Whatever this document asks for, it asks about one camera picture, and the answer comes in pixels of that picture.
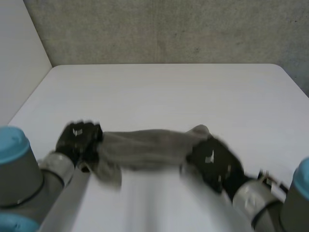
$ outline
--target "silver metal cylinder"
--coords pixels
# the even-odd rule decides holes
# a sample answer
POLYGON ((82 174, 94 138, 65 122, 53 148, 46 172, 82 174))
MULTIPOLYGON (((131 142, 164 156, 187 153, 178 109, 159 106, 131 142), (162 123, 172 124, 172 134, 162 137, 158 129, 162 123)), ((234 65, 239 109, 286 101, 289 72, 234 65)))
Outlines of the silver metal cylinder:
POLYGON ((40 163, 42 170, 56 174, 66 187, 73 177, 75 167, 73 162, 61 153, 52 152, 40 163))
POLYGON ((19 204, 37 191, 43 176, 22 130, 0 128, 0 207, 19 204))
POLYGON ((252 223, 261 210, 278 199, 270 190, 256 180, 248 181, 241 186, 233 198, 233 206, 242 212, 252 223))

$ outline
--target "white table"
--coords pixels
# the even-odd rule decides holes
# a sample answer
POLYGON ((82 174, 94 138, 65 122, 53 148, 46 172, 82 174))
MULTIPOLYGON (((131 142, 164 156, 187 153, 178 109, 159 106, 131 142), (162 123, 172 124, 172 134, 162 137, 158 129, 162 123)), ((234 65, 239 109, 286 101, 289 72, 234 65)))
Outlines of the white table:
MULTIPOLYGON (((24 130, 40 159, 54 148, 66 123, 79 119, 100 122, 104 131, 187 131, 204 124, 240 157, 245 171, 270 170, 286 184, 309 154, 309 99, 282 68, 271 64, 58 66, 10 124, 24 130)), ((242 220, 207 187, 175 171, 125 172, 120 192, 77 173, 46 227, 248 231, 242 220)))

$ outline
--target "gray cloth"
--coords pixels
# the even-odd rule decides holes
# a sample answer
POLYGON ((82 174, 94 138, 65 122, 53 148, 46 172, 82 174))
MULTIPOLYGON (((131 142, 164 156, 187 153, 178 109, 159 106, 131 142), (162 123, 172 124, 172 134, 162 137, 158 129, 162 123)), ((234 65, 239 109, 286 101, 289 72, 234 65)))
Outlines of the gray cloth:
POLYGON ((156 170, 180 166, 192 147, 209 136, 204 125, 187 133, 171 130, 105 132, 103 142, 98 145, 98 163, 82 166, 90 169, 100 181, 120 186, 121 168, 156 170))

